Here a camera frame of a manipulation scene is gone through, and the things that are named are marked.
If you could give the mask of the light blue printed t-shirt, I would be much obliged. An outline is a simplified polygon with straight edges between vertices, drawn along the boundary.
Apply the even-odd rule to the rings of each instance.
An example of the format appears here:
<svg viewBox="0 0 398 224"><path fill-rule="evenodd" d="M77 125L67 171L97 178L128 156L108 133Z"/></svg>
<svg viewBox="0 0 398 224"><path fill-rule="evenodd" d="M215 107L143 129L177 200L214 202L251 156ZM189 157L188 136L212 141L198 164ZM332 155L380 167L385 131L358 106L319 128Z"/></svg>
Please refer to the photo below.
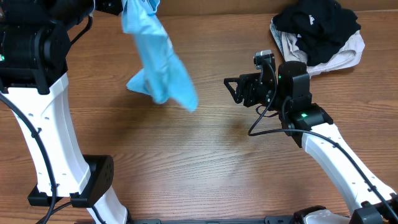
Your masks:
<svg viewBox="0 0 398 224"><path fill-rule="evenodd" d="M132 36L143 68L126 84L130 91L152 97L157 104L175 100L189 112L198 107L198 95L171 39L156 16L159 1L122 0L121 24Z"/></svg>

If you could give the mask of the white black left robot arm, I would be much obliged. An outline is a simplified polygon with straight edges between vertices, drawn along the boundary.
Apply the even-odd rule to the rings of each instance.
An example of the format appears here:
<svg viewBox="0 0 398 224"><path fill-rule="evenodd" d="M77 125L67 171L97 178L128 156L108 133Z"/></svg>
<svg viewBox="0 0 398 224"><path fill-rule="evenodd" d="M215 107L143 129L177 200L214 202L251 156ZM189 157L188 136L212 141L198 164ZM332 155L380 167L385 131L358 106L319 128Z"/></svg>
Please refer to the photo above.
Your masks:
<svg viewBox="0 0 398 224"><path fill-rule="evenodd" d="M49 216L68 199L85 208L95 223L131 223L129 210L113 189L109 155L80 151L68 102L67 54L75 39L68 31L93 12L118 15L120 1L1 0L1 101L19 123L37 174L28 195Z"/></svg>

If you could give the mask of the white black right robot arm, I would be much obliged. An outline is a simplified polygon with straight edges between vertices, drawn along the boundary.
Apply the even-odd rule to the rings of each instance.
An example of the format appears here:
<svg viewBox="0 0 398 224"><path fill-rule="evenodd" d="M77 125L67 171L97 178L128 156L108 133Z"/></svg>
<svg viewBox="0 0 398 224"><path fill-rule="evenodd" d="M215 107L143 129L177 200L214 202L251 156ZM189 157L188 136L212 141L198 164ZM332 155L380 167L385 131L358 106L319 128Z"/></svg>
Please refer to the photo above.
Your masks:
<svg viewBox="0 0 398 224"><path fill-rule="evenodd" d="M310 75L302 62L277 66L269 50L254 57L256 73L225 78L235 103L256 105L279 117L278 132L293 138L312 156L343 197L349 216L312 206L267 223L397 223L397 193L378 179L347 145L331 116L310 93Z"/></svg>

